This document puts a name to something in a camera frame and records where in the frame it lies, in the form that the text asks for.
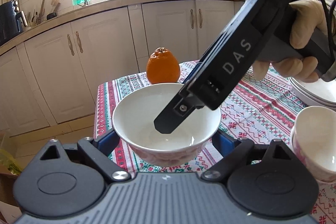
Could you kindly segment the gloved right hand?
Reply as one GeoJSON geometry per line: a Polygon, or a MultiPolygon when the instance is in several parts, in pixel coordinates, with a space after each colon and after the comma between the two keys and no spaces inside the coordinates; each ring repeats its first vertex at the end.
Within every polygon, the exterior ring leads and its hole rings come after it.
{"type": "MultiPolygon", "coordinates": [[[[297,17],[290,34],[290,44],[293,48],[304,48],[308,44],[315,28],[327,34],[326,18],[321,1],[301,0],[292,2],[290,6],[297,10],[297,17]]],[[[254,78],[258,81],[262,80],[266,76],[270,65],[282,77],[293,77],[304,83],[314,83],[319,79],[318,74],[315,72],[318,60],[313,56],[302,60],[288,58],[278,63],[255,61],[252,65],[254,78]]]]}

